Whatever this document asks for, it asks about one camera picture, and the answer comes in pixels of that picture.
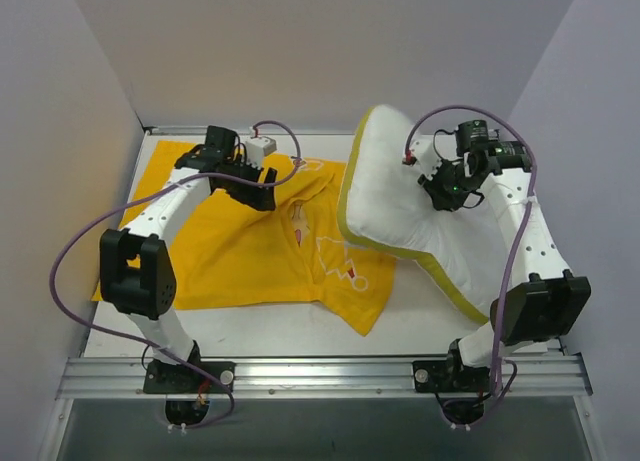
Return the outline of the yellow pillowcase with print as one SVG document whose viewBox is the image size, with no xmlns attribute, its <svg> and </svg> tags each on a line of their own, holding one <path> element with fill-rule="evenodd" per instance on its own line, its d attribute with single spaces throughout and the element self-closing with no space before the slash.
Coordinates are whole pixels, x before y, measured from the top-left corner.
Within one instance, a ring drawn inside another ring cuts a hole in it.
<svg viewBox="0 0 640 461">
<path fill-rule="evenodd" d="M 169 248 L 179 310 L 260 303 L 320 302 L 367 335 L 393 289 L 393 257 L 351 247 L 337 208 L 346 166 L 290 156 L 265 163 L 293 177 L 275 190 L 276 209 L 260 212 L 222 190 L 200 204 Z"/>
</svg>

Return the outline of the white pillow with yellow edge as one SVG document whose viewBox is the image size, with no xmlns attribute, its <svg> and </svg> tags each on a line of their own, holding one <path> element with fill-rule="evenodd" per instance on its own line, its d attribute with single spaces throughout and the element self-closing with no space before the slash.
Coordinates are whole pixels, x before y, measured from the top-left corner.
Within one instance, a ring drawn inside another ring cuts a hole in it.
<svg viewBox="0 0 640 461">
<path fill-rule="evenodd" d="M 339 230 L 352 245 L 416 262 L 465 317 L 484 324 L 499 295 L 505 243 L 487 203 L 433 208 L 419 168 L 401 161 L 412 126 L 389 105 L 361 119 L 339 195 Z"/>
</svg>

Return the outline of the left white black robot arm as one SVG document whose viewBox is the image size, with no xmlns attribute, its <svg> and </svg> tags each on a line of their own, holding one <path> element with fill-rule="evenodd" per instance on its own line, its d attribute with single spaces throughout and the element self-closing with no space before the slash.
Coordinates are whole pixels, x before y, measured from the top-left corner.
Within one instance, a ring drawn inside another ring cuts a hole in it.
<svg viewBox="0 0 640 461">
<path fill-rule="evenodd" d="M 253 135 L 240 141 L 230 129 L 210 126 L 203 143 L 175 162 L 161 195 L 119 230 L 100 239 L 100 294 L 151 342 L 155 360 L 169 365 L 167 381 L 180 392 L 196 389 L 202 367 L 192 361 L 195 341 L 173 308 L 177 280 L 169 248 L 177 234 L 215 191 L 256 211 L 275 208 L 277 171 L 264 168 L 275 140 Z"/>
</svg>

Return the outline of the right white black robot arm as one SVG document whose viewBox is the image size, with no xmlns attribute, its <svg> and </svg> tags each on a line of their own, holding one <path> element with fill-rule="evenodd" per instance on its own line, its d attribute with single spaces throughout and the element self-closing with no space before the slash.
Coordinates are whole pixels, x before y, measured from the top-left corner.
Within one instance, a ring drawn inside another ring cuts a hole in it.
<svg viewBox="0 0 640 461">
<path fill-rule="evenodd" d="M 503 141 L 478 119 L 453 134 L 454 159 L 444 158 L 435 141 L 412 141 L 407 157 L 422 170 L 418 183 L 438 211 L 458 211 L 470 197 L 487 203 L 508 250 L 488 322 L 459 340 L 459 355 L 443 366 L 446 383 L 465 390 L 480 367 L 495 369 L 521 347 L 568 334 L 592 290 L 552 238 L 534 193 L 537 163 L 521 136 Z"/>
</svg>

